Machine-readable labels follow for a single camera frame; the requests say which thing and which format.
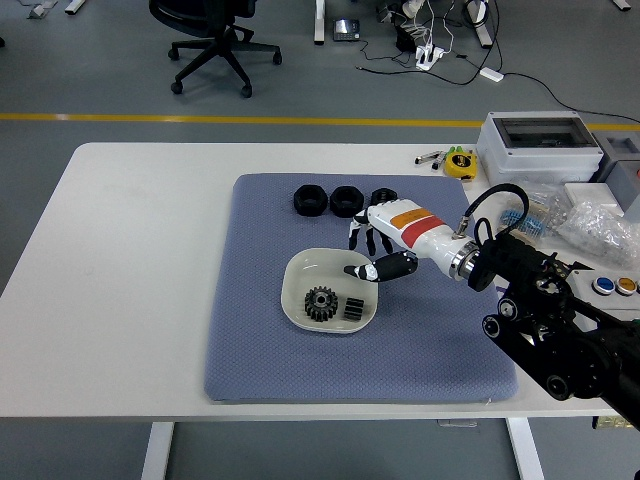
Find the black ring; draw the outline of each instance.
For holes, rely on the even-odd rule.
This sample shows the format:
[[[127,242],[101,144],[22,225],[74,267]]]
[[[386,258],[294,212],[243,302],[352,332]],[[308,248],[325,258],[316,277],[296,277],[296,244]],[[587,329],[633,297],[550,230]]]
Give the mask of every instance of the black ring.
[[[374,190],[371,194],[371,204],[378,205],[379,203],[391,202],[398,199],[398,194],[390,188],[379,188]]]
[[[327,194],[319,185],[303,185],[293,194],[293,206],[300,215],[318,217],[327,208]]]
[[[364,206],[364,195],[356,187],[342,186],[336,188],[329,198],[329,208],[340,218],[353,217]]]

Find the white electrical box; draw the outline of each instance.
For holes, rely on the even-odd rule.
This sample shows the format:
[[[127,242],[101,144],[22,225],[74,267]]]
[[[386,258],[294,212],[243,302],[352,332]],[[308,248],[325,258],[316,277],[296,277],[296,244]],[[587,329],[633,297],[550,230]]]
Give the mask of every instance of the white electrical box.
[[[575,112],[491,112],[476,151],[491,185],[586,182],[603,155]]]

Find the plastic bag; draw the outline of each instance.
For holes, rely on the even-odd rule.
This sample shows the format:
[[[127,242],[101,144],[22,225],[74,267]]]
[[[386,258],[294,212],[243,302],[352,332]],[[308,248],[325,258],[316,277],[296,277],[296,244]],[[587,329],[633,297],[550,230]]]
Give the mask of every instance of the plastic bag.
[[[576,205],[557,232],[570,244],[617,267],[640,268],[640,226],[600,205]]]
[[[571,202],[563,185],[546,185],[532,182],[518,182],[529,197],[529,213],[513,234],[521,240],[535,245],[538,239],[555,234],[571,210]],[[522,215],[522,202],[509,196],[500,215],[499,230],[514,223]]]

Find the blue button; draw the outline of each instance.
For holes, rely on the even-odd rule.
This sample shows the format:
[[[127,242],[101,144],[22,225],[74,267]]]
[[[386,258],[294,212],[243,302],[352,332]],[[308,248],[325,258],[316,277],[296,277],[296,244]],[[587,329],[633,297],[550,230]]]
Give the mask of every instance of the blue button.
[[[613,280],[607,277],[596,278],[591,286],[600,295],[611,295],[616,288]]]

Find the label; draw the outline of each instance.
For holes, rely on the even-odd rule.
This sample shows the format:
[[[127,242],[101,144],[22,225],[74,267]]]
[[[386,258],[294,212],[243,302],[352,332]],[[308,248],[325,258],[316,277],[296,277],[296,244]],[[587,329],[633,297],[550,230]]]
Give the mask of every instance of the label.
[[[398,230],[402,230],[411,222],[430,216],[433,216],[433,213],[426,208],[416,208],[415,210],[409,210],[408,212],[404,212],[393,217],[391,219],[391,225],[396,227]]]
[[[451,162],[460,168],[469,168],[471,166],[471,159],[465,155],[452,155]]]
[[[433,228],[439,227],[440,225],[444,225],[444,222],[435,215],[423,218],[422,220],[409,225],[407,229],[402,232],[402,241],[407,245],[407,247],[413,248],[413,245],[416,243],[416,240],[420,235]]]

